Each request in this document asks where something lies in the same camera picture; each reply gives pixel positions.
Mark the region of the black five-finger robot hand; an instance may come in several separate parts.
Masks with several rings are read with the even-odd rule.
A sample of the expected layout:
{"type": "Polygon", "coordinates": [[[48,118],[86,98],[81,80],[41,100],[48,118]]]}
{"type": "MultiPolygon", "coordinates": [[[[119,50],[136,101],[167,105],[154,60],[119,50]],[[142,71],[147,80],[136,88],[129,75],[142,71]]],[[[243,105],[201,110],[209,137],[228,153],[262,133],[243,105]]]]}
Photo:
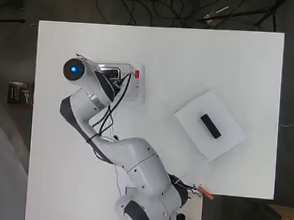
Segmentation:
{"type": "Polygon", "coordinates": [[[114,87],[120,87],[122,77],[121,71],[117,67],[105,67],[102,70],[106,78],[113,84],[114,87]]]}

